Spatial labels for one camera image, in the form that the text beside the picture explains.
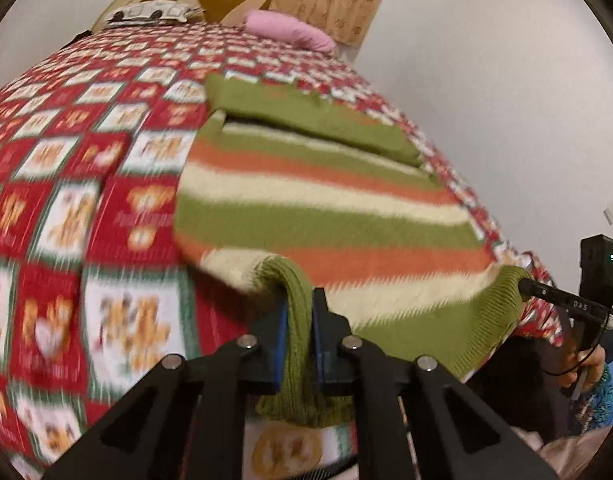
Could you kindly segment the person's right hand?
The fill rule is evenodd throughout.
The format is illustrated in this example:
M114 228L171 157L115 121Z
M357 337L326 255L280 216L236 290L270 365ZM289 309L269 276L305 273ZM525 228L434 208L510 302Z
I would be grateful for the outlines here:
M576 348L568 349L561 360L561 376L557 377L557 384L561 388L571 387L581 372L587 373L582 382L582 390L588 392L602 379L605 370L606 352L602 346L593 351L583 350L575 352Z

